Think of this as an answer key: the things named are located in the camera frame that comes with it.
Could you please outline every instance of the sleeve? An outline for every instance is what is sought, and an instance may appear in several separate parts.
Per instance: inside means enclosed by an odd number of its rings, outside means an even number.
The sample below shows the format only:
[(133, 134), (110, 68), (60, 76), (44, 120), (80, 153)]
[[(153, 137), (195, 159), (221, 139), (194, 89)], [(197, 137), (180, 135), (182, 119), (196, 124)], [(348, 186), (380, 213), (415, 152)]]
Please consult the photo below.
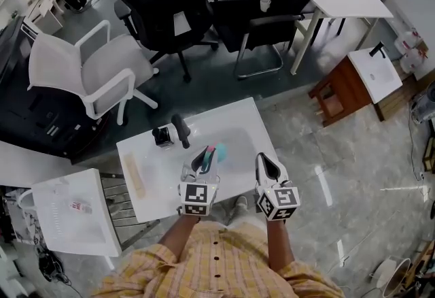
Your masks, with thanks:
[(290, 284), (300, 298), (345, 298), (335, 283), (305, 263), (291, 262), (279, 270), (278, 274)]
[(167, 272), (177, 261), (175, 255), (166, 247), (154, 244), (146, 250), (137, 250), (123, 262), (91, 297), (142, 297), (146, 286)]

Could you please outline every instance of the tile floor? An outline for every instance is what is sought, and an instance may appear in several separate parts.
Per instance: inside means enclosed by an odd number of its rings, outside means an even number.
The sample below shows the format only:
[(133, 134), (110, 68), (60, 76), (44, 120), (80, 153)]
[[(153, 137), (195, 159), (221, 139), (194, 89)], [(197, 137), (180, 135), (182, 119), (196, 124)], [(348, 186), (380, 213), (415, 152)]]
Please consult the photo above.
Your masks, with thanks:
[[(294, 254), (343, 286), (346, 297), (360, 297), (372, 288), (368, 275), (387, 256), (412, 256), (420, 239), (432, 239), (429, 211), (434, 179), (427, 175), (422, 183), (413, 176), (406, 108), (381, 123), (368, 106), (323, 128), (314, 115), (315, 103), (306, 95), (258, 107), (278, 157), (301, 194), (302, 205), (287, 222)], [(411, 123), (411, 132), (419, 173), (429, 129)], [(115, 172), (119, 161), (109, 157), (95, 167)], [(252, 195), (249, 202), (254, 213)], [(123, 256), (157, 242), (175, 219), (162, 220)], [(41, 278), (31, 246), (19, 249), (25, 254), (23, 273), (44, 297), (77, 297), (70, 288)], [(83, 296), (109, 272), (101, 257), (59, 257)]]

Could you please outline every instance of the white chair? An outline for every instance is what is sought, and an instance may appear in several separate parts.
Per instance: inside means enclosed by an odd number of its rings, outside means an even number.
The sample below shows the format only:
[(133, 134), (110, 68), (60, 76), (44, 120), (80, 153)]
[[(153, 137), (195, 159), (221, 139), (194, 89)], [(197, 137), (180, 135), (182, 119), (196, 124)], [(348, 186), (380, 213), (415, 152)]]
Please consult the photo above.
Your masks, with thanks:
[[(82, 66), (80, 46), (97, 31), (107, 29), (107, 41)], [(122, 125), (127, 100), (133, 96), (156, 109), (158, 104), (136, 88), (153, 76), (153, 68), (141, 46), (131, 35), (110, 40), (110, 23), (101, 21), (74, 45), (40, 33), (29, 61), (32, 86), (59, 88), (82, 99), (86, 114), (98, 119), (118, 103), (118, 125)]]

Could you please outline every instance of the plastic bottle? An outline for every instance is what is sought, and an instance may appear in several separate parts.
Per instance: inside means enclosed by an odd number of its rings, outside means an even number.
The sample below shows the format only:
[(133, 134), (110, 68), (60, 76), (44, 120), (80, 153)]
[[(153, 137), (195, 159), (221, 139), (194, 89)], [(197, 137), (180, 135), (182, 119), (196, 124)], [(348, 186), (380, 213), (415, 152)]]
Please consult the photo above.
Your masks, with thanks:
[(397, 50), (405, 55), (410, 49), (413, 49), (421, 41), (421, 37), (416, 29), (399, 34), (398, 38), (394, 41)]
[(414, 73), (415, 69), (423, 64), (425, 55), (418, 49), (407, 50), (400, 59), (400, 66), (405, 73)]

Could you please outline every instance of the white table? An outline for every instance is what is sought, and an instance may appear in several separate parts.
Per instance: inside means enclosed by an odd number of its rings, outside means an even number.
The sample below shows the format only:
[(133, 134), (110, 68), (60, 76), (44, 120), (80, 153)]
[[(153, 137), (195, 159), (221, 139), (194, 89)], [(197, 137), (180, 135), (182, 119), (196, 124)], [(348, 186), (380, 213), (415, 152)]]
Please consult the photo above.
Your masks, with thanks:
[(63, 13), (56, 0), (35, 0), (27, 9), (26, 17), (44, 33), (52, 35), (63, 27)]
[(393, 14), (380, 0), (311, 0), (315, 5), (315, 11), (308, 29), (300, 22), (296, 25), (304, 35), (304, 40), (293, 62), (291, 73), (296, 74), (299, 64), (308, 48), (314, 29), (320, 18), (374, 18), (368, 27), (356, 50), (361, 48), (379, 18), (393, 18)]
[(348, 57), (375, 104), (400, 88), (402, 81), (384, 49), (385, 58), (380, 51), (371, 57), (371, 50), (372, 48), (353, 51)]
[[(230, 103), (185, 118), (190, 147), (184, 149), (172, 124), (172, 146), (156, 146), (151, 131), (118, 142), (122, 171), (138, 222), (177, 214), (181, 205), (178, 184), (183, 163), (208, 144), (226, 146), (226, 159), (218, 164), (220, 186), (215, 203), (252, 191), (256, 185), (255, 159), (259, 152), (276, 157), (275, 150), (252, 98)], [(133, 156), (129, 168), (126, 156)], [(143, 195), (138, 194), (138, 187)]]

